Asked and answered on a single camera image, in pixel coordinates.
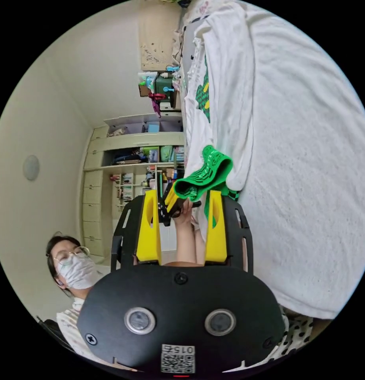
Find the hand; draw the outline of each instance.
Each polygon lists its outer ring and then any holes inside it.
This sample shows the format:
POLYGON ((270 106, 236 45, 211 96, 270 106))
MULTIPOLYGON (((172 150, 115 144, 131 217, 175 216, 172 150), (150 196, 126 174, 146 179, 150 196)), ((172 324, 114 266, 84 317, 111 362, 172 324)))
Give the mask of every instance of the hand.
POLYGON ((192 218, 192 206, 193 202, 191 202, 189 198, 186 199, 182 205, 180 215, 177 218, 173 218, 176 227, 185 224, 190 225, 190 220, 192 218))

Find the screw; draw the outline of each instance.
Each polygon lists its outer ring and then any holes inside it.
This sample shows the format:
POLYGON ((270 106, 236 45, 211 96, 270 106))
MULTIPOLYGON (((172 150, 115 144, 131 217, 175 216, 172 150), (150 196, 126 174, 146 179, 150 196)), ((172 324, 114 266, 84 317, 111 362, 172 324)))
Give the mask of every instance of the screw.
POLYGON ((92 346, 95 346, 97 344, 97 339, 95 338, 94 335, 91 334, 86 334, 85 335, 86 341, 91 344, 92 346))
POLYGON ((188 282, 188 276, 185 273, 179 272, 175 276, 175 283, 178 285, 184 285, 188 282))
POLYGON ((263 348, 270 348, 272 346, 272 338, 268 338, 263 342, 263 348))

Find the dark hair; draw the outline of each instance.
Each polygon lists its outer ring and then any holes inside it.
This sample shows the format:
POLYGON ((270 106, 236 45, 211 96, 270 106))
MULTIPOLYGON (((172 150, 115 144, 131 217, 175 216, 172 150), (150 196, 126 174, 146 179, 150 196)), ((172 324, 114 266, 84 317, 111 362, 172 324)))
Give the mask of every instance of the dark hair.
MULTIPOLYGON (((47 257, 47 262, 48 262, 48 269, 49 269, 49 272, 53 278, 53 280, 56 282, 56 277, 57 277, 57 272, 56 272, 56 268, 55 268, 55 263, 53 261, 53 257, 51 255, 51 251, 53 249, 53 247, 61 242, 61 241, 64 241, 64 240, 67 240, 67 241, 70 241, 71 243, 75 244, 77 247, 79 247, 81 245, 81 243, 75 239, 74 237, 72 236, 67 236, 67 235, 54 235, 49 241, 48 241, 48 244, 47 244, 47 248, 46 248, 46 257, 47 257)), ((68 297, 71 297, 72 296, 72 293, 70 292, 70 290, 68 289, 62 289, 62 291, 68 296, 68 297)))

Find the green machine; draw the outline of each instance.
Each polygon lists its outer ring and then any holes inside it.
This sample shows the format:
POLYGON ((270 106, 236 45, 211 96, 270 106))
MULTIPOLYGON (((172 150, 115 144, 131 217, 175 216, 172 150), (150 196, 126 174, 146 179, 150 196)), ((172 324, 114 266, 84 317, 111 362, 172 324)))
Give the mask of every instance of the green machine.
POLYGON ((163 78, 161 75, 158 75, 155 79, 155 93, 165 95, 165 99, 160 100, 160 102, 172 104, 174 92, 172 78, 163 78))

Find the bed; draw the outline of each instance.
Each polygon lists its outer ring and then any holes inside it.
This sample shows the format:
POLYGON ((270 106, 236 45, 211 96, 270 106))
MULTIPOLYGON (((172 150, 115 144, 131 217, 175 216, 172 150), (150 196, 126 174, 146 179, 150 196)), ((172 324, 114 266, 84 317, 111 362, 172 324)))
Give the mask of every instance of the bed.
POLYGON ((365 270, 365 111, 308 36, 256 6, 224 3, 193 1, 183 17, 186 175, 206 144, 229 155, 254 274, 284 307, 333 319, 365 270), (210 120, 195 99, 205 70, 210 120))

